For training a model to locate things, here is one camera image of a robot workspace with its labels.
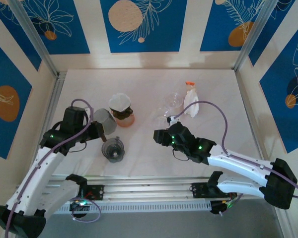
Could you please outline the orange glass cup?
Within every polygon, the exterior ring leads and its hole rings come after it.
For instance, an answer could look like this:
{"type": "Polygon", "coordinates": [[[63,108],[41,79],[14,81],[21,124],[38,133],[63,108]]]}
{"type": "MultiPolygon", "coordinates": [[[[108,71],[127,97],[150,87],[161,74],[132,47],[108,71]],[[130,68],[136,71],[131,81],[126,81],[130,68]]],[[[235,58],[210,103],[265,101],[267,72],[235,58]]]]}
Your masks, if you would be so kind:
{"type": "Polygon", "coordinates": [[[135,116],[134,114],[130,114],[125,119],[116,119],[116,123],[120,127],[129,127],[135,122],[135,116]]]}

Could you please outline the white paper coffee filter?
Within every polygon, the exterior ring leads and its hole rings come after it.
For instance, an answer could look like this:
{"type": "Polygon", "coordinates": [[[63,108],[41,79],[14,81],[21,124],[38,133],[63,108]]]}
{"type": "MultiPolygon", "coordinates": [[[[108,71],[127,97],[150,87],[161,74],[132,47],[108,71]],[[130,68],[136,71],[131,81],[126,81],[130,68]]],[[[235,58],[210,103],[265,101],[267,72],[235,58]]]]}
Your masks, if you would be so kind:
{"type": "Polygon", "coordinates": [[[117,93],[109,100],[109,108],[112,111],[123,112],[131,105],[130,98],[124,93],[117,93]]]}

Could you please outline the clear glass dripper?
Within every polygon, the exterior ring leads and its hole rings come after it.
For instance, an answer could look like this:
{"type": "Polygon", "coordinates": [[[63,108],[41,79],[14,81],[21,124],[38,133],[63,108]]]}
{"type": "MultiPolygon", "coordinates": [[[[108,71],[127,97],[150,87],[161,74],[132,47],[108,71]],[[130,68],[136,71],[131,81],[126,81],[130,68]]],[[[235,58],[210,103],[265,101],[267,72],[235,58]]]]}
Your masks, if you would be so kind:
{"type": "Polygon", "coordinates": [[[183,104],[183,97],[176,92],[169,93],[164,98],[164,104],[169,109],[178,109],[183,104]]]}

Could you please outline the black controller box green light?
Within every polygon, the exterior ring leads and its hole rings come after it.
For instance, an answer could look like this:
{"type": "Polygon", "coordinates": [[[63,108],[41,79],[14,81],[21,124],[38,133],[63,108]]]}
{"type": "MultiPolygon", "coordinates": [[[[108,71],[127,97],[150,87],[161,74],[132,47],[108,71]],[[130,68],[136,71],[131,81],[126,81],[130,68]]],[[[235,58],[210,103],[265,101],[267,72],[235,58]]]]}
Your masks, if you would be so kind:
{"type": "Polygon", "coordinates": [[[237,202],[237,199],[232,201],[228,201],[228,200],[211,201],[211,213],[222,216],[225,212],[227,212],[230,208],[232,208],[236,202],[237,202]]]}
{"type": "Polygon", "coordinates": [[[73,220],[80,220],[86,216],[87,207],[91,204],[91,200],[87,198],[75,197],[70,200],[70,212],[73,220]]]}

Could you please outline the aluminium table side rail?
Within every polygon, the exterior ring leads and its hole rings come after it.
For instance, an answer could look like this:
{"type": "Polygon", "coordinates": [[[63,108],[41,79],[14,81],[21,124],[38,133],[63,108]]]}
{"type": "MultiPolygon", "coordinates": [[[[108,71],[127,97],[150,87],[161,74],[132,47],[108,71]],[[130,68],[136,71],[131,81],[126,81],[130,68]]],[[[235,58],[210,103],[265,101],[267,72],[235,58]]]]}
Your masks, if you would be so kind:
{"type": "Polygon", "coordinates": [[[48,129],[51,128],[51,124],[52,124],[54,114],[55,114],[55,111],[56,111],[56,108],[57,108],[57,104],[58,104],[58,101],[59,101],[59,98],[60,98],[60,95],[61,95],[61,91],[62,91],[64,81],[65,81],[65,78],[66,78],[66,74],[67,74],[67,72],[65,72],[65,71],[59,72],[58,77],[57,77],[57,79],[54,83],[52,94],[50,96],[49,103],[48,103],[48,106],[47,106],[47,110],[46,110],[46,113],[45,113],[43,126],[42,126],[42,129],[40,131],[39,138],[38,138],[38,145],[35,149],[35,152],[34,152],[32,160],[30,162],[29,167],[31,167],[33,162],[35,161],[35,158],[36,158],[37,153],[38,153],[38,149],[40,148],[39,144],[41,142],[41,139],[43,138],[44,133],[48,129]]]}
{"type": "Polygon", "coordinates": [[[260,135],[258,123],[256,121],[256,117],[253,112],[251,102],[249,100],[249,97],[248,97],[245,85],[243,83],[242,77],[239,72],[235,72],[235,76],[236,76],[237,84],[238,84],[240,94],[241,94],[241,97],[243,100],[243,104],[245,107],[249,125],[250,125],[251,131],[252,131],[253,139],[254,139],[255,145],[257,147],[258,153],[260,155],[260,159],[266,160],[266,161],[272,161],[267,154],[267,150],[266,150],[264,144],[261,142],[261,135],[260,135]]]}

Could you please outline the aluminium front rail frame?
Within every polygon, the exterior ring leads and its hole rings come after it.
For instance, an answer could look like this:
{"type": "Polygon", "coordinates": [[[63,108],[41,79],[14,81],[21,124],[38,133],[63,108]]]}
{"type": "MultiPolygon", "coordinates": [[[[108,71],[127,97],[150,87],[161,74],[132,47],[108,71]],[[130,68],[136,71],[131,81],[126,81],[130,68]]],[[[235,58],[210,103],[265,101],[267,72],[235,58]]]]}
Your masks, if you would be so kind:
{"type": "Polygon", "coordinates": [[[211,177],[120,177],[86,176],[89,185],[104,185],[103,200],[163,201],[194,199],[190,186],[194,182],[207,182],[224,193],[245,194],[264,198],[264,186],[242,176],[230,174],[211,177]]]}

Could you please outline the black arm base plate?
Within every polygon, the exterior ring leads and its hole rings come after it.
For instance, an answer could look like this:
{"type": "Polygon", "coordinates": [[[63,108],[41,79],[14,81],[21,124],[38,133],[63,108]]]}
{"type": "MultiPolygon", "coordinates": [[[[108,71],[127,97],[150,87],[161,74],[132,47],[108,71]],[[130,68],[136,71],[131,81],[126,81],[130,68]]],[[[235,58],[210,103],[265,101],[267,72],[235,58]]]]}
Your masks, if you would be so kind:
{"type": "Polygon", "coordinates": [[[83,189],[83,198],[91,201],[101,201],[104,196],[104,185],[87,185],[83,189]]]}
{"type": "Polygon", "coordinates": [[[237,193],[224,193],[219,188],[213,185],[208,185],[207,182],[194,182],[190,186],[190,191],[193,198],[228,198],[234,199],[237,193]]]}

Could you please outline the aluminium frame post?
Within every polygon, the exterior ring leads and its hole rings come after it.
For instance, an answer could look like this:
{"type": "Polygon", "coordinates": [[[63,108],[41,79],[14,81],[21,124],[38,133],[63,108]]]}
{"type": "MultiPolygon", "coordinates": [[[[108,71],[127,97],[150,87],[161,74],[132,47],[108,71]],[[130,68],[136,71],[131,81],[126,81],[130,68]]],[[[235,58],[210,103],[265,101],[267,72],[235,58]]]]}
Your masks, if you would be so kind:
{"type": "Polygon", "coordinates": [[[41,37],[35,29],[35,26],[22,6],[22,3],[19,0],[7,0],[7,3],[32,46],[38,53],[41,60],[45,63],[49,72],[54,76],[55,79],[58,79],[59,72],[55,67],[41,37]]]}
{"type": "Polygon", "coordinates": [[[263,28],[265,27],[277,0],[265,0],[263,8],[260,10],[258,17],[256,18],[251,31],[242,46],[240,53],[237,57],[237,60],[233,66],[233,71],[238,72],[239,69],[242,67],[243,63],[247,59],[249,53],[253,49],[256,41],[258,40],[263,28]]]}

